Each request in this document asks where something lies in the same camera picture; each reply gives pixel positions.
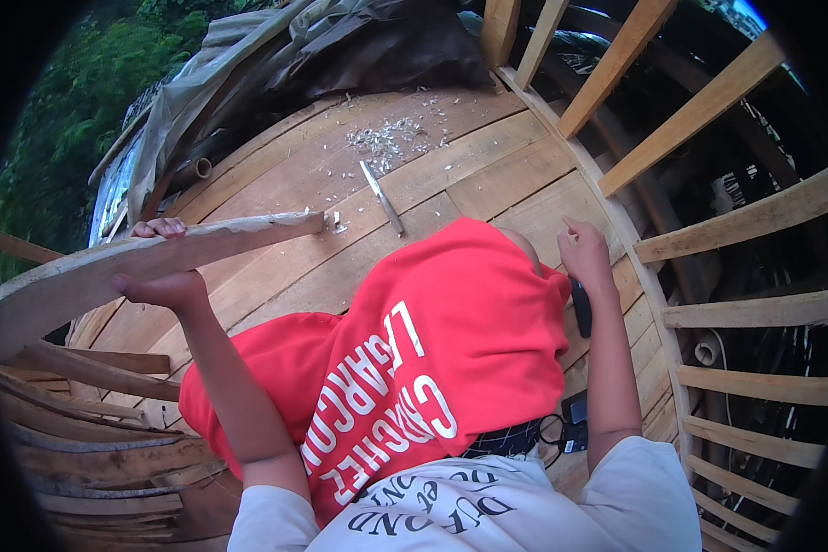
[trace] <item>white t-shirt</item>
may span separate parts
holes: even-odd
[[[531,451],[445,458],[381,480],[321,532],[298,494],[247,488],[229,552],[255,550],[701,550],[690,485],[669,443],[628,437],[576,504]]]

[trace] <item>child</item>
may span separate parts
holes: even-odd
[[[536,456],[563,391],[570,284],[511,230],[457,221],[378,263],[346,316],[288,315],[233,340],[197,271],[114,276],[184,328],[196,366],[181,412],[243,481],[229,549],[699,550],[674,448],[641,436],[607,244],[565,223],[561,258],[592,304],[579,504]],[[157,233],[184,225],[133,229]]]

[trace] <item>hand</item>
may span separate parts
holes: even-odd
[[[130,236],[154,237],[159,234],[162,237],[182,237],[187,232],[187,225],[180,218],[169,216],[166,218],[155,218],[152,221],[138,221],[132,227]]]
[[[616,292],[604,234],[589,223],[567,216],[562,219],[568,231],[558,232],[558,251],[568,274],[579,280],[589,295]],[[568,234],[574,237],[574,243],[570,243]]]
[[[165,306],[179,316],[198,307],[208,307],[206,281],[196,270],[175,272],[155,280],[140,281],[126,274],[115,274],[110,287],[132,303]]]

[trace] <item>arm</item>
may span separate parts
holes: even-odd
[[[588,223],[567,217],[568,234],[559,233],[562,263],[583,284],[592,306],[592,343],[589,348],[589,398],[586,417],[589,473],[619,441],[641,435],[641,406],[629,337],[622,322],[620,293],[610,269],[604,235]]]
[[[185,229],[178,219],[156,219],[136,225],[132,236],[159,233],[180,237]],[[272,485],[309,502],[310,488],[300,454],[273,401],[255,381],[215,317],[199,272],[177,272],[148,282],[118,274],[110,285],[133,303],[165,306],[177,315],[208,398],[242,466],[243,486]]]

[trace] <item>knife handle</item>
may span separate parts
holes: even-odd
[[[385,195],[380,195],[377,199],[380,201],[380,204],[383,205],[383,210],[386,211],[386,216],[389,217],[389,223],[393,225],[393,228],[396,230],[396,234],[404,233],[405,227],[402,226],[402,221],[399,220],[399,215],[396,213],[396,210],[393,209],[393,204],[389,202],[389,199]]]

